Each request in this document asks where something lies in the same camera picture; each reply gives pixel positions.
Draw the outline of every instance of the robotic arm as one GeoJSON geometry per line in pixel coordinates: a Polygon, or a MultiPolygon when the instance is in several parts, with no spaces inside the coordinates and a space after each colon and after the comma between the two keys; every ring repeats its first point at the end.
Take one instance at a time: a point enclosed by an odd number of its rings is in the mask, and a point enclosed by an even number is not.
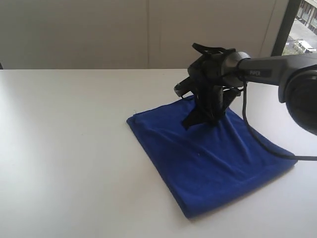
{"type": "MultiPolygon", "coordinates": [[[[189,77],[174,87],[183,97],[192,92],[195,108],[184,119],[185,129],[200,124],[216,125],[225,110],[243,92],[243,119],[250,134],[253,134],[246,118],[247,82],[278,86],[278,98],[286,103],[293,120],[303,129],[317,135],[317,54],[277,56],[251,59],[235,49],[210,48],[193,44],[202,54],[188,68],[189,77]]],[[[287,159],[317,160],[310,156],[286,156],[287,159]]]]}

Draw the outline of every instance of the cloth fold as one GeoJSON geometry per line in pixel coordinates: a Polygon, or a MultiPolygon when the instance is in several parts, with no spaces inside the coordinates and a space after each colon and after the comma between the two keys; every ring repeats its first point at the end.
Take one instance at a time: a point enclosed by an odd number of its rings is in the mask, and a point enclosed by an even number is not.
{"type": "MultiPolygon", "coordinates": [[[[230,109],[217,126],[200,124],[186,131],[181,121],[194,108],[190,99],[127,120],[187,218],[260,187],[297,162],[264,150],[230,109]]],[[[258,132],[256,135],[274,151],[292,154],[258,132]]]]}

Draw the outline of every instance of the blue cloth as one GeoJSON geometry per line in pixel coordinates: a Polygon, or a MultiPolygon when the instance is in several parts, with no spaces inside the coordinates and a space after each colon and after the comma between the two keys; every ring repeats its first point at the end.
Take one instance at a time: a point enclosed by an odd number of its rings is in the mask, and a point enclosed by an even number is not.
{"type": "MultiPolygon", "coordinates": [[[[180,123],[193,108],[193,100],[179,100],[127,120],[187,218],[258,188],[297,162],[265,151],[230,109],[218,126],[186,131],[180,123]]],[[[271,149],[291,154],[256,134],[271,149]]]]}

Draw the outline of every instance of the black cable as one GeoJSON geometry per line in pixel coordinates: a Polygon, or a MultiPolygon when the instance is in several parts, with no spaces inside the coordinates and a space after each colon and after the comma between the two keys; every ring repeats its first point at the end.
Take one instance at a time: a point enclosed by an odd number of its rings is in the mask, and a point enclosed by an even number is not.
{"type": "Polygon", "coordinates": [[[258,144],[260,144],[267,152],[278,156],[280,158],[283,159],[287,159],[287,160],[306,160],[306,161],[317,161],[317,157],[315,156],[296,156],[296,155],[285,155],[285,154],[280,154],[276,151],[271,150],[270,148],[268,148],[266,145],[263,144],[262,141],[260,141],[260,139],[254,134],[253,128],[250,126],[248,120],[247,120],[247,115],[246,115],[246,108],[247,108],[247,82],[246,80],[243,78],[241,79],[243,81],[243,106],[242,106],[242,117],[243,117],[243,121],[247,126],[247,129],[249,131],[249,133],[251,134],[251,136],[253,137],[253,139],[255,141],[257,141],[258,144]]]}

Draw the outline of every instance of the white table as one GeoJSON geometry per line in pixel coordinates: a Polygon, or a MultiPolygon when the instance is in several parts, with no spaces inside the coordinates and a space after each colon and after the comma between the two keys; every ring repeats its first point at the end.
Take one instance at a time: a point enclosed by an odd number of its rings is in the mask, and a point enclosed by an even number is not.
{"type": "MultiPolygon", "coordinates": [[[[126,124],[177,100],[186,70],[0,72],[1,238],[313,238],[317,163],[215,212],[187,220],[126,124]]],[[[297,154],[317,136],[279,104],[277,87],[249,85],[251,125],[297,154]]],[[[231,107],[241,112],[241,98],[231,107]]]]}

